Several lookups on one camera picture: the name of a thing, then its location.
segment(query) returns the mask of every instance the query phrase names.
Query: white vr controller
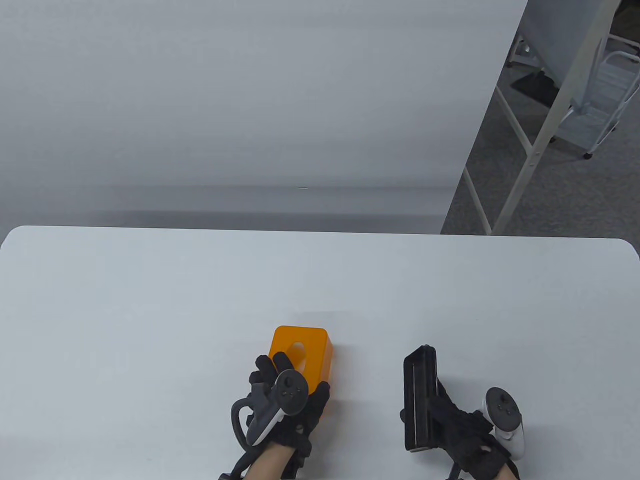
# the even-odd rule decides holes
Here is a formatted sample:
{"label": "white vr controller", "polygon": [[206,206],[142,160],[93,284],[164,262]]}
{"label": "white vr controller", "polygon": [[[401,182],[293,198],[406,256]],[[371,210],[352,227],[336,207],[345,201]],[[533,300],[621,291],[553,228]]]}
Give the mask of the white vr controller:
{"label": "white vr controller", "polygon": [[492,387],[482,402],[482,414],[493,425],[496,440],[511,453],[512,460],[524,456],[522,414],[515,400],[505,390]]}

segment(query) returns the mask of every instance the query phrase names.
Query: black rectangular object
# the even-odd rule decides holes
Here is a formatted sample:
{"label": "black rectangular object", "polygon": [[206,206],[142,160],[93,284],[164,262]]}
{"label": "black rectangular object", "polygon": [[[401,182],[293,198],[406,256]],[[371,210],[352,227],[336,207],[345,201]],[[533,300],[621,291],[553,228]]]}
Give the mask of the black rectangular object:
{"label": "black rectangular object", "polygon": [[423,345],[404,359],[404,448],[410,452],[437,447],[440,428],[427,411],[438,395],[436,349]]}

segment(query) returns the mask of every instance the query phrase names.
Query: black mat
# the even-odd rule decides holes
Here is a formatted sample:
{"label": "black mat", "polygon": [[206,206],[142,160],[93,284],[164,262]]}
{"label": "black mat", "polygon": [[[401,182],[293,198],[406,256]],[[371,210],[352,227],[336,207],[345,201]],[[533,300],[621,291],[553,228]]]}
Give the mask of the black mat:
{"label": "black mat", "polygon": [[544,72],[529,74],[511,84],[511,88],[526,95],[545,107],[551,108],[554,104],[559,88]]}

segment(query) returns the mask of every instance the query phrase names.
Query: white wall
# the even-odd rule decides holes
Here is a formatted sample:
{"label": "white wall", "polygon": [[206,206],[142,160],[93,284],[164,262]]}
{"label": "white wall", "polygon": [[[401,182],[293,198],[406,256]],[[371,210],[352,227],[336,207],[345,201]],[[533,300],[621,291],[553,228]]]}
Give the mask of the white wall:
{"label": "white wall", "polygon": [[1,0],[0,216],[438,232],[524,6]]}

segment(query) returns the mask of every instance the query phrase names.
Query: gloved hand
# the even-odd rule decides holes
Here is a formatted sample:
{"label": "gloved hand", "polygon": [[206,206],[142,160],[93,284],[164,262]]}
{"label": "gloved hand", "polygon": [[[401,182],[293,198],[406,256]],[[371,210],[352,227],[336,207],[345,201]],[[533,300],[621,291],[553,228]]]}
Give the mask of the gloved hand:
{"label": "gloved hand", "polygon": [[518,469],[509,459],[511,454],[493,435],[493,425],[476,410],[460,410],[438,380],[438,397],[429,398],[427,408],[433,420],[442,427],[439,448],[445,450],[462,470],[476,480],[493,480],[508,465],[516,478]]}
{"label": "gloved hand", "polygon": [[[293,368],[289,357],[283,352],[276,353],[273,356],[273,362],[267,355],[261,355],[256,358],[255,366],[258,370],[251,373],[249,383],[266,383],[270,387],[274,385],[282,371]],[[309,395],[302,412],[292,417],[284,417],[269,432],[265,442],[271,440],[286,447],[293,447],[301,457],[308,457],[311,453],[309,434],[318,425],[327,400],[329,400],[329,384],[323,381],[318,384],[316,391]],[[249,415],[246,420],[247,426],[252,420],[253,415]]]}

